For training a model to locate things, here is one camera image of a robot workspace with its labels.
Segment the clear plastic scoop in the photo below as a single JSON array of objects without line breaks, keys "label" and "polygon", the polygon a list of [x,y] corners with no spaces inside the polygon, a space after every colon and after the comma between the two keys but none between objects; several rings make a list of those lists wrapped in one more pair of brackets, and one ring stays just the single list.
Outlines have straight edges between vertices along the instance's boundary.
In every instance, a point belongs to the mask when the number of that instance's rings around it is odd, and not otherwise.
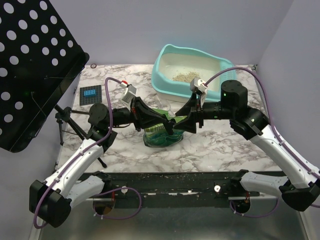
[{"label": "clear plastic scoop", "polygon": [[167,111],[169,117],[175,117],[175,114],[171,110],[171,105],[167,100],[162,99],[158,95],[156,95],[155,102],[159,109]]}]

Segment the teal white litter box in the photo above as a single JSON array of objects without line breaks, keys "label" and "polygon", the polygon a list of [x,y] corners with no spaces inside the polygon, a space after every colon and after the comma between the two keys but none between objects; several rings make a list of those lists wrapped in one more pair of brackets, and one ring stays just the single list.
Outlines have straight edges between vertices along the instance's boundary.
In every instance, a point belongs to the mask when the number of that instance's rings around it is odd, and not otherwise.
[{"label": "teal white litter box", "polygon": [[192,94],[190,83],[173,81],[174,76],[197,72],[200,79],[206,82],[215,74],[233,66],[231,61],[202,50],[167,44],[153,65],[151,84],[161,98],[186,103]]}]

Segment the black bag clip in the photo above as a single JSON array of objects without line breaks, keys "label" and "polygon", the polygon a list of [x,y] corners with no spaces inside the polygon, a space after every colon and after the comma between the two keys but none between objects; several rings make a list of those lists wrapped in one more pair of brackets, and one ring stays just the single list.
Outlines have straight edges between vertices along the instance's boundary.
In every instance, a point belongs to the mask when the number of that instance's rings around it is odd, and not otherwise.
[{"label": "black bag clip", "polygon": [[168,119],[165,114],[162,114],[161,118],[162,118],[161,123],[163,124],[166,132],[169,135],[173,135],[174,134],[174,125],[177,123],[176,120],[174,118]]}]

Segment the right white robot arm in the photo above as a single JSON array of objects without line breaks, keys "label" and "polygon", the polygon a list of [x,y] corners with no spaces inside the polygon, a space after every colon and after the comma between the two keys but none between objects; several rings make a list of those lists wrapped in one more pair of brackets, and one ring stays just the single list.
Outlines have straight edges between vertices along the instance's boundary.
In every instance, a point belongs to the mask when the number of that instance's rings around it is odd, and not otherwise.
[{"label": "right white robot arm", "polygon": [[284,172],[276,177],[241,170],[230,183],[230,191],[241,196],[259,192],[281,198],[292,209],[303,212],[320,195],[319,168],[285,144],[273,132],[268,117],[259,109],[248,106],[248,90],[237,80],[222,83],[219,102],[205,102],[205,81],[194,78],[192,95],[176,113],[185,118],[174,129],[195,134],[205,120],[229,120],[230,127],[264,151]]}]

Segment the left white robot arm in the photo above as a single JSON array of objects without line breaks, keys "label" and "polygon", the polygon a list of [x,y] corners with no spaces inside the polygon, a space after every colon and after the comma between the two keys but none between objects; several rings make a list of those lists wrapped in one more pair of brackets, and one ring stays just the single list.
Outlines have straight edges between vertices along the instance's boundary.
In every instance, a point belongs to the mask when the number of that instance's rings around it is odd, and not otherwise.
[{"label": "left white robot arm", "polygon": [[112,109],[95,103],[89,109],[88,136],[65,164],[44,181],[35,180],[29,188],[29,210],[34,214],[33,225],[37,229],[59,227],[69,216],[73,207],[85,199],[98,195],[107,197],[111,185],[96,173],[84,182],[77,183],[85,170],[114,143],[117,132],[113,127],[134,124],[137,131],[162,124],[169,135],[174,133],[176,121],[148,107],[140,97],[134,97],[129,108]]}]

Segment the green litter bag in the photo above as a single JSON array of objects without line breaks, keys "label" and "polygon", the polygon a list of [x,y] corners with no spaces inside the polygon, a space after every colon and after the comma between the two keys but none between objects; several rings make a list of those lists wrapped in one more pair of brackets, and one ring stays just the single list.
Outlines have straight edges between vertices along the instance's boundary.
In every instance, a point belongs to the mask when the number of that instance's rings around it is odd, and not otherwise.
[{"label": "green litter bag", "polygon": [[144,129],[143,142],[150,148],[165,148],[184,139],[183,130],[173,130],[173,134],[169,135],[162,123]]}]

